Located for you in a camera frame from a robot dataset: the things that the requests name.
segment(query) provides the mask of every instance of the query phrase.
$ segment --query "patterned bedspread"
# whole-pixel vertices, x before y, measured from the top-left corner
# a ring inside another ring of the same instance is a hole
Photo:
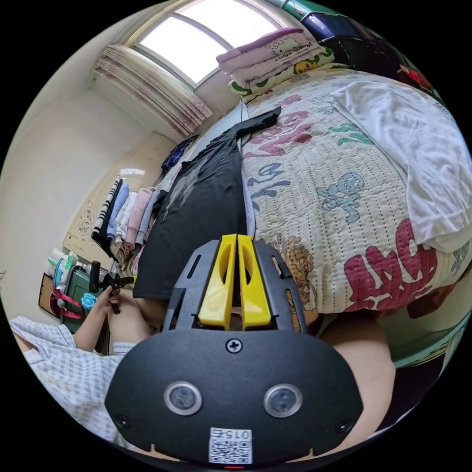
[[[359,79],[394,82],[351,70],[308,72],[248,104],[250,118],[282,107],[278,124],[242,149],[256,239],[282,253],[313,314],[407,305],[456,282],[472,259],[469,243],[451,254],[415,244],[403,180],[326,101]]]

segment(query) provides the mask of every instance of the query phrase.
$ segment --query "qr code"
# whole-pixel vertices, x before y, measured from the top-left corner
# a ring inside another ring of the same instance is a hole
[[[208,460],[214,464],[251,464],[251,439],[238,439],[237,432],[244,430],[212,429]]]

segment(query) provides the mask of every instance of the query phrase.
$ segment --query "red bag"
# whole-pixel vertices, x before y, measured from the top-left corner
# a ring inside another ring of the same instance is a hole
[[[81,314],[67,310],[65,306],[61,306],[64,305],[65,302],[71,303],[72,305],[79,308]],[[79,302],[75,301],[74,299],[65,294],[62,294],[58,289],[54,289],[51,295],[49,295],[49,308],[58,318],[61,318],[61,316],[65,316],[67,318],[74,318],[76,320],[80,320],[85,315],[84,308]]]

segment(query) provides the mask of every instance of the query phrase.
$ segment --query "black t-shirt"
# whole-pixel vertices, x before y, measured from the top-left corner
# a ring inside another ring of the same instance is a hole
[[[183,163],[140,257],[135,298],[168,301],[196,249],[223,235],[246,234],[237,140],[274,126],[280,111],[278,107],[234,125]]]

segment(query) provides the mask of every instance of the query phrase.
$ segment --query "red lettering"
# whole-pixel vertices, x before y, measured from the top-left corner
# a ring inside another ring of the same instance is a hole
[[[377,247],[370,246],[366,249],[365,258],[380,279],[378,287],[360,254],[346,261],[344,273],[353,291],[350,298],[353,304],[346,311],[399,308],[430,290],[431,287],[426,285],[431,282],[436,272],[436,251],[427,250],[420,245],[412,255],[410,241],[414,241],[413,230],[410,220],[405,219],[396,231],[397,252],[391,251],[384,256]],[[403,280],[400,263],[413,282]]]

